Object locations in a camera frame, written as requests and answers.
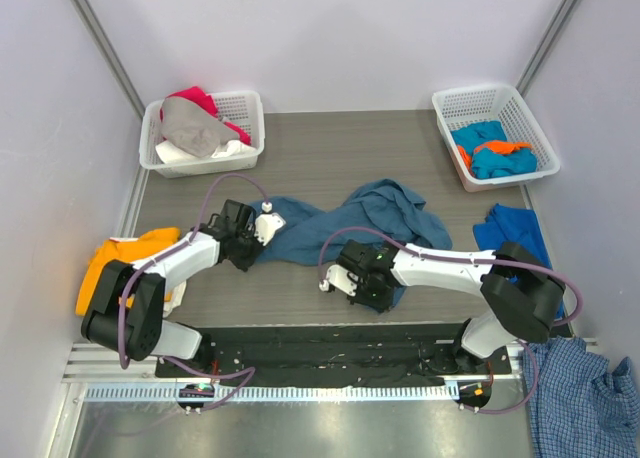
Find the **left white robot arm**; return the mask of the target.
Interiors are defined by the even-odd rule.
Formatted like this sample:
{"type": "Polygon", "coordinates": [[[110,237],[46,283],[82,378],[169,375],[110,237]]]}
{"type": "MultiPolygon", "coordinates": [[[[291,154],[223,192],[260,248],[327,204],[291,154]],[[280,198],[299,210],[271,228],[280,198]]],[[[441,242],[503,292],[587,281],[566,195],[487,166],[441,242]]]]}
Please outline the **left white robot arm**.
{"type": "Polygon", "coordinates": [[[212,351],[200,331],[164,317],[165,297],[226,260],[247,271],[270,241],[270,217],[227,200],[221,212],[167,249],[132,263],[109,261],[85,312],[82,337],[123,355],[126,362],[170,356],[190,376],[205,375],[212,367],[212,351]]]}

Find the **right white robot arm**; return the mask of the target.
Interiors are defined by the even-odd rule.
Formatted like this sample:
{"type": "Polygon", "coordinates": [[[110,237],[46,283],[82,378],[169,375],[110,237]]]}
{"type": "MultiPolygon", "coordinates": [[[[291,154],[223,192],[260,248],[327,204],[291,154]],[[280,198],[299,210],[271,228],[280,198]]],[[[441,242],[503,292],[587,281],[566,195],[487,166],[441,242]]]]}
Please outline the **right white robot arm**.
{"type": "Polygon", "coordinates": [[[466,293],[488,304],[489,310],[465,321],[454,339],[451,358],[465,373],[477,371],[516,339],[546,342],[565,293],[561,279],[512,242],[463,253],[415,244],[375,248],[350,240],[320,281],[322,290],[339,290],[352,304],[378,312],[391,308],[399,289],[418,286],[466,293]]]}

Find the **dark teal blue t-shirt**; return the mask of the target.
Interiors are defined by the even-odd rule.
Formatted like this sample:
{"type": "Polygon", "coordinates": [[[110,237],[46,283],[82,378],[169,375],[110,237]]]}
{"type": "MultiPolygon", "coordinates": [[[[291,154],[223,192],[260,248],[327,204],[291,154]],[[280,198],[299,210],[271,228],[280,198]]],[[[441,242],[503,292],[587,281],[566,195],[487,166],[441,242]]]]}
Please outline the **dark teal blue t-shirt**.
{"type": "Polygon", "coordinates": [[[426,199],[392,179],[360,186],[340,206],[324,211],[303,200],[274,196],[273,210],[286,220],[256,262],[286,262],[323,272],[349,240],[379,247],[399,243],[450,250],[442,220],[426,210],[426,199]]]}

